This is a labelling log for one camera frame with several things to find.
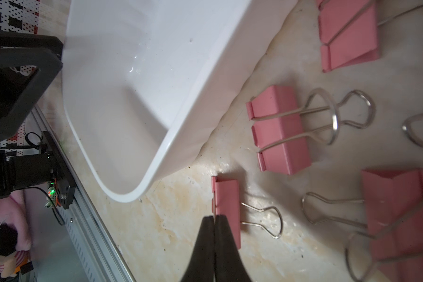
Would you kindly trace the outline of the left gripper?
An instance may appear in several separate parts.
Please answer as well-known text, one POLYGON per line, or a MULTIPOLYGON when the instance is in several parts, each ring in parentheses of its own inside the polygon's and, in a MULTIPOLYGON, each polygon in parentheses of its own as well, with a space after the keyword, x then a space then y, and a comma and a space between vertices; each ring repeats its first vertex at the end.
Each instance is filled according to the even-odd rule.
POLYGON ((0 142, 13 137, 60 73, 56 36, 0 31, 0 142))

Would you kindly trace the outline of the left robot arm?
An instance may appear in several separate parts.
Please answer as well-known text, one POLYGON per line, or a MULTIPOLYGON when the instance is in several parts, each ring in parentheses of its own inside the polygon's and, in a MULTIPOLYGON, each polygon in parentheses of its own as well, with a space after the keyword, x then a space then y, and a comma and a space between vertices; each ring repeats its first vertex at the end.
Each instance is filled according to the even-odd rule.
MULTIPOLYGON (((0 142, 15 136, 63 67, 55 36, 0 31, 0 142)), ((0 199, 15 190, 54 182, 58 202, 68 209, 77 184, 48 131, 38 144, 0 148, 0 199)))

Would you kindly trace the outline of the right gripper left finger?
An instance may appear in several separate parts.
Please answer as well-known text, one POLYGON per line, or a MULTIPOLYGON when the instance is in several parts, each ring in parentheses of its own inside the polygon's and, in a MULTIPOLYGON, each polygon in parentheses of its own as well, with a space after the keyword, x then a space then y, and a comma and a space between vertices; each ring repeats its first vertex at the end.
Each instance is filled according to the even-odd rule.
POLYGON ((181 282, 213 282, 215 276, 215 221, 202 219, 188 267, 181 282))

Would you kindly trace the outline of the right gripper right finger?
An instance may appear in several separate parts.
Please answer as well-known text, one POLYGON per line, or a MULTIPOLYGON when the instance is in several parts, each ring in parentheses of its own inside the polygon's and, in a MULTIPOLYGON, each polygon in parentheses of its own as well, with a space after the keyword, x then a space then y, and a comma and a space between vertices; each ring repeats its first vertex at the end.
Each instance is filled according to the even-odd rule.
POLYGON ((239 255, 227 217, 215 218, 215 280, 251 282, 239 255))

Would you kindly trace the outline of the white plastic storage box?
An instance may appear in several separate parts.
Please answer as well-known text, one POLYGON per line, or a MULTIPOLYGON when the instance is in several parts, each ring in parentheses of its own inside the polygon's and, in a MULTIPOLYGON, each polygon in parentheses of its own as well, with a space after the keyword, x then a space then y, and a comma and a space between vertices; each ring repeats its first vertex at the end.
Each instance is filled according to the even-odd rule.
POLYGON ((140 198, 196 159, 295 1, 72 1, 69 125, 101 189, 140 198))

